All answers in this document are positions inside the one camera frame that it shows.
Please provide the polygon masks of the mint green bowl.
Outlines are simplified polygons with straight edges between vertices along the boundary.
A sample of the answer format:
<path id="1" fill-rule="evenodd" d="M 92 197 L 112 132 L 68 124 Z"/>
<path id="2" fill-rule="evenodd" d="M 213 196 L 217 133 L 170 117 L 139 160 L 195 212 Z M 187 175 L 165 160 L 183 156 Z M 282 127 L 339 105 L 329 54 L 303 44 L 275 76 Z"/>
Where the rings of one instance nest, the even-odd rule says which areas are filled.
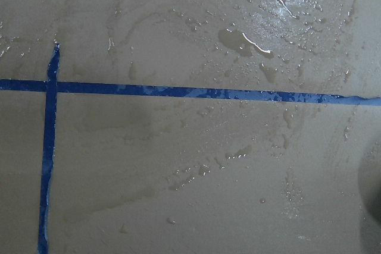
<path id="1" fill-rule="evenodd" d="M 369 146 L 358 168 L 362 201 L 360 241 L 364 253 L 380 253 L 380 144 Z"/>

